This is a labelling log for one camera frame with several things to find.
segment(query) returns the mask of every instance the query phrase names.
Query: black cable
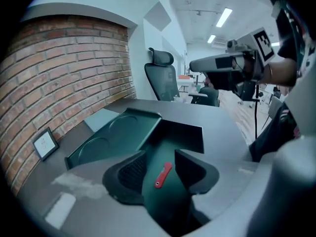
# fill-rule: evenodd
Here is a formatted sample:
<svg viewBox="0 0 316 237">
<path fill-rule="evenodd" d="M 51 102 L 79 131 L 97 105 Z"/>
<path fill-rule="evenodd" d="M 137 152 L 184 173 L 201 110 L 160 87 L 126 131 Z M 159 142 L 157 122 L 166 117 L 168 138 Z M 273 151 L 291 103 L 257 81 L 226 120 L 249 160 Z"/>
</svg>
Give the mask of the black cable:
<svg viewBox="0 0 316 237">
<path fill-rule="evenodd" d="M 259 97 L 259 85 L 256 86 L 256 100 L 258 100 Z M 255 138 L 257 139 L 257 107 L 258 107 L 258 101 L 255 103 Z"/>
</svg>

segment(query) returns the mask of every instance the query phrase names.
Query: picture frame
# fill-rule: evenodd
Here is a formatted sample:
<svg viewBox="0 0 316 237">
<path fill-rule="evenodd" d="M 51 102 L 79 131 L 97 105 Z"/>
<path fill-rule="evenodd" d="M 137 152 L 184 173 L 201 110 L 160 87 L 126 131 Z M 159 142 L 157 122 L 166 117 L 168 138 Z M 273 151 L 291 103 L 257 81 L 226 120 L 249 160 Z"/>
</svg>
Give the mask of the picture frame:
<svg viewBox="0 0 316 237">
<path fill-rule="evenodd" d="M 46 128 L 32 141 L 36 154 L 43 161 L 59 148 L 50 128 Z"/>
</svg>

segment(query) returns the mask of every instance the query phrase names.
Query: red brick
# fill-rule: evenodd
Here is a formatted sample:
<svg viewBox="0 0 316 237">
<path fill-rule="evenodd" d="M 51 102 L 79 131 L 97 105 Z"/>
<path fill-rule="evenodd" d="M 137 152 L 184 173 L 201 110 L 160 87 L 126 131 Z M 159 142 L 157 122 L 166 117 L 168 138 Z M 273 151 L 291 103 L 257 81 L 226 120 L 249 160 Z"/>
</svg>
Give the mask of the red brick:
<svg viewBox="0 0 316 237">
<path fill-rule="evenodd" d="M 115 46 L 114 46 L 114 51 L 127 52 L 127 51 L 126 51 L 126 47 L 125 47 L 125 46 L 121 46 L 121 45 L 115 45 Z"/>
<path fill-rule="evenodd" d="M 119 53 L 120 58 L 129 59 L 128 53 Z"/>
<path fill-rule="evenodd" d="M 0 100 L 18 86 L 16 78 L 11 79 L 0 87 Z"/>
<path fill-rule="evenodd" d="M 67 123 L 65 123 L 61 129 L 63 130 L 64 134 L 66 134 L 67 132 L 69 132 L 71 129 L 73 129 L 78 124 L 79 123 L 78 123 L 77 119 L 72 119 L 72 120 L 68 121 Z"/>
<path fill-rule="evenodd" d="M 126 90 L 126 89 L 129 89 L 129 88 L 132 88 L 132 87 L 134 87 L 134 83 L 133 82 L 126 83 L 126 84 L 123 84 L 121 86 L 122 90 Z"/>
<path fill-rule="evenodd" d="M 120 82 L 119 80 L 107 81 L 107 82 L 101 84 L 101 88 L 102 88 L 102 90 L 106 90 L 106 89 L 112 88 L 112 87 L 120 85 L 120 84 L 122 84 L 122 82 Z"/>
<path fill-rule="evenodd" d="M 29 174 L 31 170 L 35 167 L 35 165 L 38 163 L 40 158 L 38 157 L 37 154 L 31 154 L 30 157 L 28 158 L 24 168 L 26 169 L 27 173 Z"/>
<path fill-rule="evenodd" d="M 101 35 L 102 37 L 108 37 L 108 38 L 113 38 L 113 33 L 110 32 L 106 32 L 106 31 L 101 31 Z"/>
<path fill-rule="evenodd" d="M 37 89 L 34 90 L 32 93 L 24 97 L 24 103 L 26 107 L 29 107 L 30 105 L 34 104 L 41 98 L 41 90 Z"/>
<path fill-rule="evenodd" d="M 23 83 L 37 75 L 36 67 L 28 68 L 18 74 L 19 83 Z"/>
<path fill-rule="evenodd" d="M 65 37 L 65 36 L 66 36 L 66 31 L 65 30 L 49 31 L 49 32 L 43 34 L 43 37 L 46 40 L 62 38 L 62 37 Z"/>
<path fill-rule="evenodd" d="M 86 98 L 86 94 L 84 92 L 78 92 L 77 94 L 74 94 L 64 100 L 62 100 L 60 103 L 56 104 L 51 108 L 51 113 L 53 116 L 56 116 L 57 114 L 61 113 L 64 109 L 70 107 L 71 105 L 81 101 L 82 99 Z"/>
<path fill-rule="evenodd" d="M 92 109 L 94 112 L 97 112 L 98 110 L 104 108 L 106 106 L 105 100 L 101 100 L 98 103 L 92 105 Z"/>
<path fill-rule="evenodd" d="M 51 115 L 50 115 L 49 111 L 46 111 L 46 112 L 39 114 L 33 120 L 33 124 L 36 127 L 36 129 L 38 130 L 50 120 L 51 120 Z"/>
<path fill-rule="evenodd" d="M 121 91 L 123 91 L 122 85 L 110 89 L 110 94 L 115 95 L 116 93 L 119 93 Z"/>
<path fill-rule="evenodd" d="M 113 51 L 114 48 L 113 48 L 113 45 L 111 44 L 101 44 L 101 50 L 102 51 Z"/>
<path fill-rule="evenodd" d="M 127 47 L 127 51 L 128 51 L 128 43 L 126 41 L 120 41 L 119 42 L 119 45 L 123 45 L 123 46 L 126 46 Z"/>
<path fill-rule="evenodd" d="M 77 43 L 93 43 L 93 37 L 77 37 Z"/>
<path fill-rule="evenodd" d="M 90 105 L 93 105 L 94 103 L 107 98 L 110 95 L 109 91 L 105 90 L 97 95 L 93 95 L 91 97 L 86 98 L 84 101 L 80 103 L 80 106 L 82 109 L 85 109 L 89 107 Z"/>
<path fill-rule="evenodd" d="M 94 103 L 98 102 L 100 99 L 98 98 L 97 95 L 91 96 L 83 100 L 80 105 L 82 109 L 85 109 L 89 107 L 90 105 L 93 105 Z"/>
<path fill-rule="evenodd" d="M 96 76 L 96 77 L 93 77 L 93 78 L 89 78 L 89 79 L 86 79 L 86 80 L 82 80 L 82 81 L 79 81 L 79 82 L 75 83 L 74 84 L 74 89 L 75 89 L 75 91 L 78 91 L 80 89 L 89 87 L 91 85 L 94 85 L 94 84 L 97 84 L 97 83 L 101 83 L 101 82 L 103 82 L 105 80 L 106 80 L 105 75 L 99 75 L 99 76 Z"/>
<path fill-rule="evenodd" d="M 114 57 L 114 53 L 111 51 L 96 51 L 94 52 L 95 58 L 110 58 Z"/>
<path fill-rule="evenodd" d="M 16 61 L 22 60 L 32 54 L 35 54 L 35 48 L 33 45 L 22 48 L 21 50 L 16 52 Z"/>
<path fill-rule="evenodd" d="M 13 103 L 20 100 L 23 96 L 25 96 L 27 93 L 31 92 L 33 89 L 41 86 L 42 84 L 46 83 L 48 81 L 47 75 L 40 75 L 37 76 L 22 86 L 19 86 L 14 92 L 11 93 L 10 99 Z"/>
<path fill-rule="evenodd" d="M 68 36 L 99 36 L 100 31 L 92 29 L 69 29 L 67 30 Z"/>
<path fill-rule="evenodd" d="M 121 72 L 108 73 L 105 76 L 107 80 L 114 80 L 123 77 Z"/>
<path fill-rule="evenodd" d="M 92 108 L 88 108 L 88 109 L 83 110 L 82 112 L 80 112 L 76 116 L 77 123 L 82 122 L 85 118 L 89 117 L 92 114 L 93 114 L 93 109 Z"/>
<path fill-rule="evenodd" d="M 77 27 L 78 28 L 93 28 L 93 25 L 92 25 L 92 22 L 79 21 L 77 22 Z"/>
<path fill-rule="evenodd" d="M 10 170 L 6 176 L 8 184 L 12 184 L 17 172 L 33 151 L 34 148 L 31 142 L 21 149 L 18 156 L 14 159 L 12 165 L 10 166 Z"/>
<path fill-rule="evenodd" d="M 129 64 L 129 59 L 116 59 L 117 64 Z"/>
<path fill-rule="evenodd" d="M 15 52 L 19 49 L 26 47 L 26 46 L 29 46 L 29 45 L 32 45 L 32 44 L 35 44 L 35 43 L 38 43 L 41 41 L 43 41 L 42 34 L 31 35 L 25 39 L 11 42 L 11 45 L 8 47 L 7 51 L 8 51 L 8 53 L 12 53 L 12 52 Z"/>
<path fill-rule="evenodd" d="M 37 53 L 35 55 L 32 55 L 23 61 L 20 61 L 19 63 L 16 63 L 14 66 L 10 67 L 6 71 L 6 78 L 11 78 L 12 76 L 20 73 L 21 71 L 25 70 L 28 67 L 31 67 L 41 61 L 45 60 L 45 56 L 43 53 Z"/>
<path fill-rule="evenodd" d="M 88 61 L 80 61 L 76 62 L 74 64 L 69 65 L 70 72 L 87 69 L 87 68 L 93 68 L 102 66 L 102 60 L 88 60 Z"/>
<path fill-rule="evenodd" d="M 3 158 L 1 159 L 1 169 L 3 172 L 6 172 L 8 169 L 12 158 L 8 154 L 4 154 Z"/>
<path fill-rule="evenodd" d="M 52 40 L 48 40 L 48 41 L 36 44 L 35 49 L 36 49 L 36 52 L 39 52 L 39 51 L 47 50 L 53 47 L 71 45 L 75 43 L 76 43 L 75 38 L 52 39 Z"/>
<path fill-rule="evenodd" d="M 55 95 L 55 100 L 58 101 L 66 96 L 69 96 L 74 92 L 73 87 L 71 85 L 68 85 L 66 87 L 63 87 L 59 90 L 57 90 L 54 95 Z"/>
<path fill-rule="evenodd" d="M 90 87 L 85 90 L 87 96 L 94 95 L 95 93 L 98 93 L 101 91 L 101 86 L 100 85 L 95 85 L 93 87 Z"/>
<path fill-rule="evenodd" d="M 62 115 L 59 115 L 55 117 L 51 122 L 49 122 L 47 127 L 49 127 L 51 131 L 54 131 L 55 129 L 60 127 L 64 122 L 64 117 Z"/>
<path fill-rule="evenodd" d="M 64 47 L 56 47 L 56 48 L 52 48 L 50 50 L 46 51 L 46 57 L 47 59 L 51 59 L 60 55 L 63 55 L 66 53 L 66 50 Z"/>
<path fill-rule="evenodd" d="M 58 66 L 61 66 L 61 65 L 67 64 L 67 63 L 71 63 L 71 62 L 75 62 L 75 61 L 76 61 L 75 54 L 69 54 L 66 56 L 55 58 L 53 60 L 48 60 L 48 61 L 45 61 L 45 62 L 39 64 L 39 72 L 41 73 L 41 72 L 44 72 L 46 70 L 56 68 Z"/>
<path fill-rule="evenodd" d="M 64 132 L 61 128 L 56 129 L 55 131 L 52 132 L 52 134 L 56 141 L 59 141 L 64 136 Z"/>
<path fill-rule="evenodd" d="M 34 27 L 32 26 L 26 26 L 23 27 L 18 34 L 16 35 L 16 38 L 18 39 L 23 39 L 26 38 L 28 36 L 34 35 L 35 33 L 37 33 L 37 29 L 34 29 Z"/>
<path fill-rule="evenodd" d="M 94 37 L 93 40 L 94 40 L 94 43 L 113 44 L 113 45 L 118 45 L 119 44 L 119 40 L 112 39 L 112 38 Z"/>
<path fill-rule="evenodd" d="M 130 70 L 130 65 L 126 64 L 126 65 L 122 65 L 123 70 Z"/>
<path fill-rule="evenodd" d="M 80 60 L 80 61 L 89 60 L 89 59 L 93 59 L 93 58 L 94 58 L 93 52 L 86 52 L 86 53 L 79 53 L 78 54 L 78 60 Z"/>
<path fill-rule="evenodd" d="M 116 65 L 103 66 L 98 68 L 98 74 L 104 74 L 117 71 Z"/>
<path fill-rule="evenodd" d="M 127 91 L 123 91 L 123 92 L 120 92 L 120 93 L 118 93 L 118 94 L 116 94 L 116 95 L 113 95 L 113 96 L 107 98 L 107 100 L 106 100 L 106 101 L 107 101 L 107 104 L 113 103 L 113 102 L 115 102 L 116 100 L 118 100 L 118 99 L 120 99 L 120 98 L 123 98 L 123 97 L 125 97 L 125 96 L 127 96 L 127 95 L 128 95 Z"/>
<path fill-rule="evenodd" d="M 98 44 L 80 44 L 72 45 L 67 47 L 67 53 L 79 53 L 86 51 L 100 50 L 100 45 Z"/>
<path fill-rule="evenodd" d="M 113 65 L 113 64 L 115 64 L 115 59 L 114 59 L 114 58 L 103 59 L 103 64 L 104 64 L 105 66 L 107 66 L 107 65 Z"/>
<path fill-rule="evenodd" d="M 85 69 L 80 72 L 81 78 L 85 79 L 97 75 L 97 68 Z"/>
<path fill-rule="evenodd" d="M 120 34 L 114 34 L 113 38 L 118 39 L 118 40 L 123 40 L 123 41 L 127 41 L 128 38 L 125 35 L 120 35 Z"/>
<path fill-rule="evenodd" d="M 13 106 L 0 121 L 0 136 L 4 133 L 7 127 L 24 111 L 22 102 L 19 102 Z"/>
<path fill-rule="evenodd" d="M 126 27 L 118 28 L 118 34 L 127 36 L 127 28 Z"/>
<path fill-rule="evenodd" d="M 39 26 L 39 31 L 40 32 L 45 32 L 45 31 L 51 31 L 55 29 L 62 29 L 62 28 L 74 28 L 76 27 L 73 22 L 56 22 L 55 24 L 49 23 L 45 25 L 40 25 Z"/>
<path fill-rule="evenodd" d="M 67 109 L 64 112 L 64 116 L 66 119 L 70 119 L 71 117 L 73 117 L 74 115 L 76 115 L 77 113 L 79 113 L 81 111 L 81 108 L 79 105 L 74 105 L 71 106 L 69 109 Z"/>
<path fill-rule="evenodd" d="M 104 31 L 109 31 L 112 33 L 118 33 L 118 30 L 115 26 L 107 24 L 107 23 L 103 23 L 103 24 L 95 24 L 93 26 L 93 28 L 95 29 L 99 29 L 99 30 L 104 30 Z"/>
<path fill-rule="evenodd" d="M 25 112 L 19 119 L 21 127 L 25 126 L 29 121 L 35 118 L 42 111 L 46 110 L 50 105 L 54 103 L 54 98 L 52 95 L 41 99 L 33 107 L 31 107 L 27 112 Z"/>
<path fill-rule="evenodd" d="M 64 87 L 78 80 L 80 80 L 80 75 L 79 73 L 75 73 L 51 81 L 43 87 L 44 94 L 47 95 L 61 87 Z"/>
<path fill-rule="evenodd" d="M 6 68 L 11 66 L 14 63 L 14 56 L 15 54 L 11 54 L 10 56 L 6 57 L 0 64 L 0 72 L 4 71 Z"/>
<path fill-rule="evenodd" d="M 33 124 L 29 124 L 26 126 L 22 132 L 15 138 L 14 142 L 10 145 L 7 150 L 8 155 L 13 158 L 20 148 L 26 144 L 29 138 L 31 138 L 35 134 L 36 130 Z"/>
<path fill-rule="evenodd" d="M 5 112 L 7 110 L 9 110 L 9 108 L 11 107 L 11 103 L 10 103 L 10 100 L 9 98 L 5 98 L 3 101 L 1 101 L 1 104 L 0 104 L 0 117 L 3 116 L 3 114 L 5 114 Z"/>
<path fill-rule="evenodd" d="M 136 93 L 132 93 L 131 95 L 128 95 L 126 98 L 135 99 L 137 98 Z"/>
<path fill-rule="evenodd" d="M 68 65 L 61 66 L 61 67 L 54 68 L 51 71 L 49 71 L 49 78 L 55 79 L 55 78 L 58 78 L 58 77 L 65 75 L 67 73 L 68 73 Z"/>
</svg>

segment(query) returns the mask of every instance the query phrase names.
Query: ceiling light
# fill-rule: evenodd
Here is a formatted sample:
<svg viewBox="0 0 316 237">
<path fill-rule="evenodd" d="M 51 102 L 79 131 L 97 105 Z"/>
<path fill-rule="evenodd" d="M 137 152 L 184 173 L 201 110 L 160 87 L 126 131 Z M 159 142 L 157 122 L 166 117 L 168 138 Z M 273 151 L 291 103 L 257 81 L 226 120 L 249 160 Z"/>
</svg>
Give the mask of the ceiling light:
<svg viewBox="0 0 316 237">
<path fill-rule="evenodd" d="M 212 41 L 215 39 L 216 35 L 211 35 L 211 37 L 209 37 L 207 43 L 212 43 Z"/>
<path fill-rule="evenodd" d="M 225 23 L 225 21 L 228 19 L 229 15 L 231 14 L 232 11 L 233 11 L 233 10 L 231 10 L 231 9 L 225 8 L 225 10 L 224 10 L 224 12 L 223 12 L 221 18 L 218 20 L 216 26 L 217 26 L 217 27 L 222 27 L 223 24 Z"/>
</svg>

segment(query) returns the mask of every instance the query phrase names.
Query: mesh office chair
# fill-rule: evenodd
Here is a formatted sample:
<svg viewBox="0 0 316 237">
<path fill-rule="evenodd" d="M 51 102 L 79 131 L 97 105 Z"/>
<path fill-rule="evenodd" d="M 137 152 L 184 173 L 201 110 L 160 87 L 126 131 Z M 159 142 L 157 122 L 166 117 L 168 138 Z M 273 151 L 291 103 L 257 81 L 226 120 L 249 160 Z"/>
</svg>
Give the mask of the mesh office chair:
<svg viewBox="0 0 316 237">
<path fill-rule="evenodd" d="M 153 53 L 152 63 L 145 64 L 145 73 L 159 101 L 174 101 L 175 97 L 180 97 L 176 71 L 172 66 L 174 58 L 171 53 L 157 51 L 149 48 Z M 205 94 L 190 93 L 193 97 L 191 103 L 196 103 L 199 98 L 207 98 Z"/>
</svg>

